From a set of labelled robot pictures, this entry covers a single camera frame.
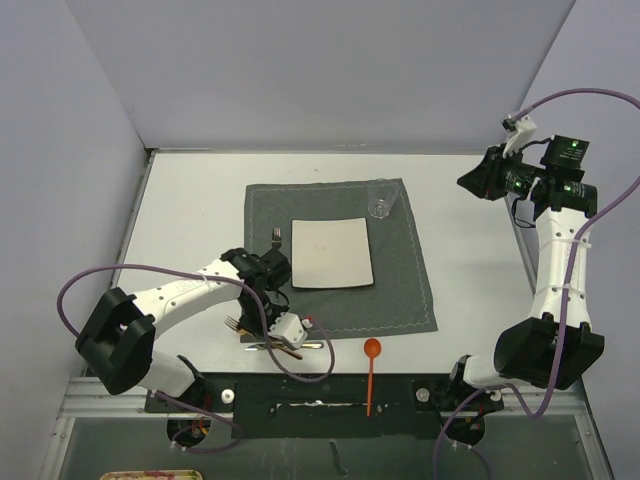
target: white plate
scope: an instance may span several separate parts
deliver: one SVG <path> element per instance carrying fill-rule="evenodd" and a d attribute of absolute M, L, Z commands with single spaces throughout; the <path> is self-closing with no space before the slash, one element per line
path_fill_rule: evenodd
<path fill-rule="evenodd" d="M 297 288 L 348 288 L 373 284 L 367 221 L 292 222 L 292 284 Z"/>

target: white tabletop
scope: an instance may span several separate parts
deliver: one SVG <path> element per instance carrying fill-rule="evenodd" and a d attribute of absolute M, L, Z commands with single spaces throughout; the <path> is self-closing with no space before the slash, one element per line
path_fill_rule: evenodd
<path fill-rule="evenodd" d="M 465 354 L 492 354 L 498 335 L 524 320 L 531 290 L 502 201 L 481 201 L 456 185 L 478 156 L 159 153 L 125 256 L 196 270 L 243 246 L 245 187 L 401 177 L 416 220 L 439 330 L 381 337 L 379 373 L 449 373 Z M 124 271 L 126 292 L 169 281 Z M 203 372 L 279 372 L 266 352 L 245 352 L 223 323 L 238 318 L 237 302 L 215 306 L 163 335 L 156 345 L 187 356 Z M 296 312 L 311 315 L 313 312 Z M 335 372 L 368 368 L 361 339 L 336 340 Z M 297 372 L 323 372 L 328 350 L 283 356 Z"/>

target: fork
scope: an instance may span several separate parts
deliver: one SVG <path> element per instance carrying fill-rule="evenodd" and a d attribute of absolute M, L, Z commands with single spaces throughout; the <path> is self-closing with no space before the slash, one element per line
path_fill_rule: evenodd
<path fill-rule="evenodd" d="M 280 247 L 282 247 L 282 231 L 280 227 L 275 227 L 271 232 L 271 248 L 280 250 Z"/>
<path fill-rule="evenodd" d="M 247 332 L 244 328 L 240 328 L 240 323 L 231 317 L 227 317 L 224 320 L 224 324 L 229 327 L 231 330 L 233 330 L 234 332 L 238 333 L 240 336 L 243 335 L 251 335 L 249 332 Z"/>
<path fill-rule="evenodd" d="M 237 320 L 235 320 L 234 318 L 227 317 L 225 319 L 225 321 L 224 321 L 224 324 L 227 327 L 229 327 L 231 330 L 233 330 L 234 332 L 239 333 L 241 336 L 242 335 L 251 335 L 244 328 L 240 328 L 240 323 Z M 276 349 L 286 353 L 287 355 L 292 356 L 296 360 L 302 360 L 302 355 L 300 355 L 298 352 L 293 352 L 293 351 L 289 350 L 287 347 L 285 347 L 284 345 L 281 345 L 281 344 L 279 345 L 277 343 L 271 342 L 271 338 L 267 338 L 266 341 L 271 343 L 271 346 L 273 348 L 276 348 Z"/>

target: gray cloth mat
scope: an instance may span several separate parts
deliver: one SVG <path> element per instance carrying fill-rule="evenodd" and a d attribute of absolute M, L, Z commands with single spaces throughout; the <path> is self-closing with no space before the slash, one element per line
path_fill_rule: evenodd
<path fill-rule="evenodd" d="M 282 291 L 291 311 L 322 322 L 332 338 L 403 335 L 438 330 L 433 296 L 422 257 L 409 196 L 401 179 L 390 215 L 367 212 L 367 183 L 249 185 L 244 202 L 245 248 L 262 255 L 271 248 L 271 231 L 282 230 L 282 253 L 291 259 L 292 220 L 367 220 L 374 284 L 332 290 Z M 311 339 L 322 338 L 311 331 Z"/>

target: clear glass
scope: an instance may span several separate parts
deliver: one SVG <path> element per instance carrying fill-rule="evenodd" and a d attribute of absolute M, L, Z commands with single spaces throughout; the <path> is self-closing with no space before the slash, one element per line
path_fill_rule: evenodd
<path fill-rule="evenodd" d="M 380 178 L 369 182 L 367 185 L 369 214 L 374 218 L 388 217 L 398 198 L 398 192 L 400 192 L 400 185 L 393 180 Z"/>

